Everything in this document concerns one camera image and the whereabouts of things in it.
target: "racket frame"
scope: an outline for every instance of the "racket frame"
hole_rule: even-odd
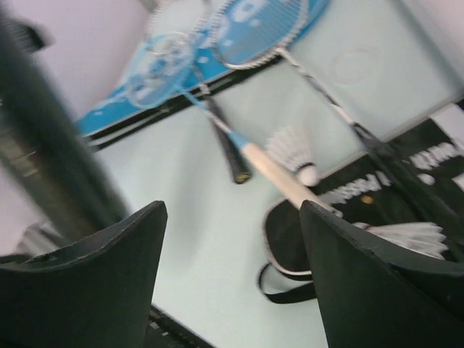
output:
[[[228,124],[222,108],[211,96],[211,91],[204,80],[202,71],[196,64],[194,64],[193,69],[199,83],[200,91],[202,92],[204,103],[207,105],[212,114],[216,115],[216,117],[225,124]],[[224,157],[228,163],[229,171],[231,172],[232,181],[237,185],[247,182],[252,177],[252,172],[249,169],[247,161],[241,156],[239,149],[237,149],[232,140],[229,139],[228,135],[224,133],[224,131],[220,129],[218,125],[210,119],[210,117],[208,117],[208,119],[211,126],[214,128],[216,137],[223,149]]]
[[[258,54],[254,59],[250,60],[247,63],[236,65],[231,64],[223,57],[223,55],[218,50],[218,35],[221,29],[221,25],[223,23],[223,17],[225,17],[225,12],[234,4],[238,4],[239,1],[237,0],[227,0],[224,5],[219,8],[216,12],[216,15],[212,18],[212,24],[210,28],[210,35],[212,37],[212,52],[215,55],[216,59],[223,63],[226,67],[234,69],[234,70],[248,70],[253,69],[255,67],[259,67],[263,64],[266,64],[273,58],[281,55],[281,50],[286,50],[286,47],[289,46],[295,38],[301,33],[304,27],[307,25],[308,21],[308,13],[310,11],[310,0],[300,0],[300,11],[299,11],[299,18],[295,22],[294,27],[289,32],[287,36],[285,36],[281,42],[279,42],[276,46],[269,48],[267,51],[264,51],[261,54]]]
[[[149,48],[151,46],[155,45],[156,42],[159,42],[159,41],[161,41],[164,38],[167,38],[169,36],[179,36],[179,37],[182,37],[183,39],[185,39],[185,45],[187,45],[189,50],[190,50],[190,52],[189,52],[189,60],[187,61],[187,63],[184,64],[182,69],[179,70],[178,74],[180,76],[177,78],[175,83],[171,83],[170,89],[168,89],[169,92],[164,93],[164,96],[158,98],[156,101],[153,101],[153,102],[147,103],[147,104],[142,104],[140,102],[140,100],[138,100],[136,98],[136,96],[134,95],[134,93],[136,91],[134,90],[132,85],[129,83],[129,80],[131,79],[132,76],[134,76],[136,74],[136,68],[140,65],[140,62],[145,57],[145,54],[153,54],[154,56],[161,56],[162,55],[160,52],[154,53]],[[187,33],[183,33],[183,32],[180,32],[180,31],[172,31],[172,32],[169,32],[169,33],[163,33],[163,34],[159,34],[157,36],[154,36],[149,41],[147,41],[142,47],[140,47],[138,49],[138,51],[136,52],[135,57],[133,58],[133,61],[130,64],[130,67],[129,67],[127,73],[126,73],[127,82],[126,82],[126,85],[125,85],[125,89],[127,91],[129,102],[132,105],[134,105],[134,106],[136,106],[136,107],[138,107],[140,109],[152,109],[154,107],[157,107],[158,105],[161,105],[163,102],[168,100],[176,91],[180,91],[180,89],[182,88],[182,86],[181,86],[182,83],[185,81],[185,79],[187,79],[187,77],[191,73],[190,67],[194,64],[195,58],[196,58],[196,47],[192,46],[191,41],[189,39],[189,35]]]

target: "blue packaging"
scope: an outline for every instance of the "blue packaging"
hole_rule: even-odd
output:
[[[330,0],[313,0],[310,5],[310,15],[308,25],[299,34],[296,41],[304,37],[311,27],[319,20],[324,13]],[[207,82],[211,82],[218,78],[231,73],[231,70],[220,63],[211,50],[211,39],[207,35],[209,31],[203,31],[203,43],[197,53],[196,63],[203,72],[203,76]],[[190,74],[183,84],[186,90],[191,90],[198,87],[198,80],[195,74]],[[105,100],[99,102],[87,115],[77,121],[77,126],[84,136],[89,136],[94,133],[117,124],[123,120],[137,115],[143,111],[138,107],[134,107],[126,96],[126,88],[123,83],[116,88]]]

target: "racket strings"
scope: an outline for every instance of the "racket strings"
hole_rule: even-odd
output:
[[[156,36],[146,43],[131,65],[128,83],[130,102],[154,107],[170,98],[191,72],[195,53],[185,33]],[[151,49],[162,53],[153,54]]]
[[[277,55],[276,46],[286,45],[301,30],[307,19],[308,1],[268,0],[253,17],[233,22],[228,34],[216,41],[216,52],[230,65],[247,65],[256,58],[269,54],[264,64]],[[240,3],[235,1],[221,12],[221,16],[237,16]]]

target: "badminton racket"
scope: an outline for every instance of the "badminton racket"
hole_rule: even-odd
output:
[[[289,53],[289,46],[307,24],[308,0],[230,0],[217,11],[212,24],[216,57],[236,70],[259,67],[280,55],[328,102],[353,130],[369,157],[393,183],[418,217],[443,227],[445,234],[464,246],[463,224],[457,214],[417,178],[399,154],[355,122],[347,111]],[[223,26],[227,23],[227,32]]]
[[[150,40],[159,33],[171,31],[189,33],[190,37],[185,38],[185,40],[191,40],[192,42],[197,40],[197,43],[199,44],[202,37],[197,34],[204,30],[204,27],[210,18],[211,11],[212,6],[210,0],[165,0],[164,2],[161,2],[150,14],[145,31],[145,39],[149,42],[149,44],[146,45],[144,49],[155,55],[162,54],[160,47],[153,47],[153,45],[150,44]],[[182,78],[185,79],[188,75],[189,74],[186,74],[182,76]],[[143,78],[140,76],[133,76],[132,79],[136,88],[139,90],[143,89]],[[216,115],[219,116],[221,120],[224,120],[224,118],[221,117],[222,113],[219,106],[216,105],[211,98],[208,98],[210,93],[209,89],[207,89],[207,87],[205,88],[206,84],[202,82],[200,83],[200,85],[203,85],[202,91],[205,91],[204,95],[205,98],[207,98],[207,103],[210,107],[214,108]],[[132,96],[133,94],[130,94],[129,100],[137,107],[141,107],[143,109],[146,109],[147,107],[154,107],[153,104],[143,105],[140,101],[134,100]],[[240,152],[231,143],[230,139],[223,134],[223,132],[214,123],[213,128],[215,129],[217,139],[223,149],[233,182],[237,184],[245,183],[251,178],[251,173],[246,162],[240,155]]]
[[[308,188],[294,180],[293,176],[274,162],[266,152],[261,150],[256,144],[248,141],[241,134],[231,130],[203,102],[181,87],[184,75],[187,70],[190,71],[194,61],[194,48],[190,41],[186,41],[185,34],[166,33],[155,36],[147,42],[147,45],[156,46],[155,52],[163,52],[163,54],[156,54],[154,56],[155,59],[152,62],[152,68],[149,72],[145,72],[149,76],[148,83],[151,85],[152,95],[158,97],[158,100],[153,101],[153,103],[161,103],[171,95],[172,91],[182,91],[192,104],[201,107],[207,112],[208,117],[228,135],[241,154],[271,181],[297,209],[301,207],[304,201],[309,200],[339,215],[339,212],[333,207],[323,203]],[[130,74],[133,75],[135,73],[133,69],[129,70]],[[134,99],[138,98],[136,93],[136,91],[132,93],[134,94]]]
[[[192,40],[186,33],[173,32],[149,39],[137,52],[128,70],[128,98],[140,108],[152,108],[160,105],[175,93],[182,93],[194,105],[198,99],[183,86],[194,66],[196,45],[199,39]],[[224,115],[210,96],[210,90],[196,69],[200,88],[210,107],[224,121]],[[214,124],[217,138],[223,148],[229,171],[234,183],[241,184],[251,178],[251,172],[240,151],[219,127]]]
[[[224,115],[224,111],[211,97],[210,89],[204,82],[203,74],[196,65],[194,65],[194,72],[196,79],[199,81],[200,91],[202,92],[203,100],[206,102],[209,112],[214,114],[225,124],[228,124]],[[214,123],[212,120],[210,120],[210,122],[212,123],[212,127],[215,129],[217,139],[223,148],[223,153],[227,159],[233,182],[237,184],[245,183],[252,177],[252,173],[248,168],[247,162],[241,156],[240,151],[236,148],[232,140],[227,137],[227,135],[218,127],[218,125],[216,125],[216,123]]]

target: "black bag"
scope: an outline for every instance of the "black bag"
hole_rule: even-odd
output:
[[[464,265],[427,257],[301,209],[330,348],[464,347]]]
[[[429,118],[389,143],[405,160],[417,167],[420,179],[431,185],[431,194],[439,194],[458,215],[464,217],[464,178],[459,184],[460,178],[464,177],[464,146],[461,149],[458,142],[459,139],[452,138],[441,125]],[[342,212],[349,223],[381,226],[420,220],[367,156],[324,178],[311,190]],[[315,298],[298,211],[286,200],[277,203],[265,216],[263,230],[270,262],[258,276],[261,292],[271,302],[279,304]],[[291,291],[269,294],[263,290],[263,284],[270,266],[287,278],[309,283]]]
[[[0,347],[142,347],[166,222],[154,202],[55,252],[0,258]]]
[[[274,205],[263,223],[263,234],[269,263],[260,271],[257,285],[260,291],[276,304],[288,304],[315,298],[312,273],[305,251],[299,212],[287,200]],[[263,288],[269,267],[294,281],[305,284],[292,290],[270,294]]]

